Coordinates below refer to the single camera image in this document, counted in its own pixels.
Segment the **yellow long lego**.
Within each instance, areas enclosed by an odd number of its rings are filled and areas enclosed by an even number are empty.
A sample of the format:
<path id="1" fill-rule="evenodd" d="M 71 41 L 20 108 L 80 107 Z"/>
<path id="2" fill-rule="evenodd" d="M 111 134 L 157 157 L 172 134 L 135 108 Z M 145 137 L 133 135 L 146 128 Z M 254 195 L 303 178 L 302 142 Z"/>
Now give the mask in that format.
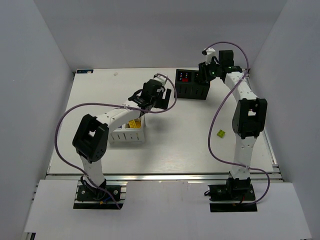
<path id="1" fill-rule="evenodd" d="M 134 120 L 130 120 L 127 124 L 126 124 L 126 128 L 127 129 L 140 129 L 142 126 L 142 122 L 140 119 L 134 119 Z"/>

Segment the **lime green lego brick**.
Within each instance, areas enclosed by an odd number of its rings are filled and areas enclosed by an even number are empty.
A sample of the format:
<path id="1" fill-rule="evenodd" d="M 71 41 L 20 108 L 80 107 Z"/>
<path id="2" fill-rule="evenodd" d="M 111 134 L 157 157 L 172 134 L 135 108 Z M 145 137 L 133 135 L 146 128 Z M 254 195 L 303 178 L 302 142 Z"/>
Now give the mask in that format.
<path id="1" fill-rule="evenodd" d="M 220 130 L 217 132 L 216 135 L 217 135 L 218 137 L 220 137 L 220 138 L 224 138 L 225 134 L 226 134 L 226 132 L 223 131 L 222 129 L 220 129 Z"/>

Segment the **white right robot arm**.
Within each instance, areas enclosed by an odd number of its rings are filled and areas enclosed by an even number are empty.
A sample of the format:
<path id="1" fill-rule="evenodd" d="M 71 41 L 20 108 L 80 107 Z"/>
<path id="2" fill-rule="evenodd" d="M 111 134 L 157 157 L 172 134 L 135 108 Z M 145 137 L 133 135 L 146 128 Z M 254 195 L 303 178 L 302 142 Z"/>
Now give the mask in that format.
<path id="1" fill-rule="evenodd" d="M 239 190 L 251 183 L 250 170 L 253 148 L 260 133 L 264 130 L 268 102 L 252 92 L 245 81 L 246 73 L 234 63 L 232 50 L 215 51 L 207 47 L 202 51 L 205 61 L 198 69 L 176 71 L 175 89 L 178 98 L 205 100 L 210 82 L 220 78 L 229 88 L 229 96 L 236 101 L 231 126 L 235 134 L 235 150 L 227 184 Z"/>

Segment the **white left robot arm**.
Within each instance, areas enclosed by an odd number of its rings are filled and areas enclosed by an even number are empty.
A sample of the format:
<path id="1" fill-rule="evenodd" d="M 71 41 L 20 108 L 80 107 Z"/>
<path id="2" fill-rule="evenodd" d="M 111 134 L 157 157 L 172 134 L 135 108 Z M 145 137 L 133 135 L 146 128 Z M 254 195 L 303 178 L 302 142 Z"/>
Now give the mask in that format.
<path id="1" fill-rule="evenodd" d="M 165 88 L 168 81 L 166 75 L 156 74 L 121 106 L 99 116 L 86 114 L 82 117 L 72 145 L 81 158 L 88 185 L 102 188 L 105 184 L 101 158 L 114 130 L 151 112 L 153 108 L 168 108 L 171 95 L 171 90 Z"/>

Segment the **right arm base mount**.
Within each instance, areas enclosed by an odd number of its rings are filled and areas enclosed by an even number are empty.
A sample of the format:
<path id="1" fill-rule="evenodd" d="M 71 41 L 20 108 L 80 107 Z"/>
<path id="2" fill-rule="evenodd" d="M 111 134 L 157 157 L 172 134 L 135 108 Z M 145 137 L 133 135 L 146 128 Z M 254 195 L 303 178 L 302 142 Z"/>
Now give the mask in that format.
<path id="1" fill-rule="evenodd" d="M 226 184 L 208 185 L 208 190 L 203 193 L 209 198 L 211 213 L 249 213 L 257 212 L 254 188 L 250 185 L 248 190 L 230 193 Z"/>

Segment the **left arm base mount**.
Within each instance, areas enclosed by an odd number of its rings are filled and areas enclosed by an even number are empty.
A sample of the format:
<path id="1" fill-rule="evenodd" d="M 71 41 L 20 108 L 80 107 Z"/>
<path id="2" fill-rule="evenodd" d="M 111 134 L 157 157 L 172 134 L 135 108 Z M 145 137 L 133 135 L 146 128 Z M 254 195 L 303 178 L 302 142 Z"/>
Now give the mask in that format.
<path id="1" fill-rule="evenodd" d="M 83 177 L 78 181 L 74 197 L 73 209 L 76 210 L 120 210 L 125 201 L 126 188 L 123 185 L 101 184 L 105 191 L 90 185 Z"/>

